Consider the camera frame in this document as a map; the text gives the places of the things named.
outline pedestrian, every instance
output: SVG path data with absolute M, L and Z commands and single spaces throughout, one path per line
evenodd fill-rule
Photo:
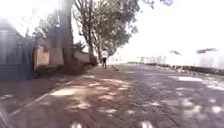
M 103 61 L 103 68 L 107 69 L 108 52 L 105 48 L 103 49 L 101 55 L 102 55 L 102 61 Z

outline building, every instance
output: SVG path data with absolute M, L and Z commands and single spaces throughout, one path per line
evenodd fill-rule
M 0 81 L 32 78 L 34 43 L 0 18 Z

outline paved path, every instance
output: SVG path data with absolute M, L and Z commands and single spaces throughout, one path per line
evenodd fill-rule
M 12 114 L 16 128 L 224 128 L 224 88 L 150 66 L 95 68 Z

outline ground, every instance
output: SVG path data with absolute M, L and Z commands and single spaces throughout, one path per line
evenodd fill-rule
M 221 77 L 144 65 L 118 68 L 37 80 L 28 90 L 19 84 L 1 100 L 16 128 L 224 127 Z

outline bright sky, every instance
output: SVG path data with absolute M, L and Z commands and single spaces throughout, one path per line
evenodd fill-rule
M 7 18 L 24 35 L 28 25 L 30 33 L 45 17 L 58 6 L 59 0 L 0 0 L 0 17 Z
M 126 54 L 153 54 L 170 49 L 184 53 L 200 48 L 222 48 L 223 0 L 174 0 L 172 6 L 157 2 L 155 9 L 142 5 L 139 33 L 124 48 Z

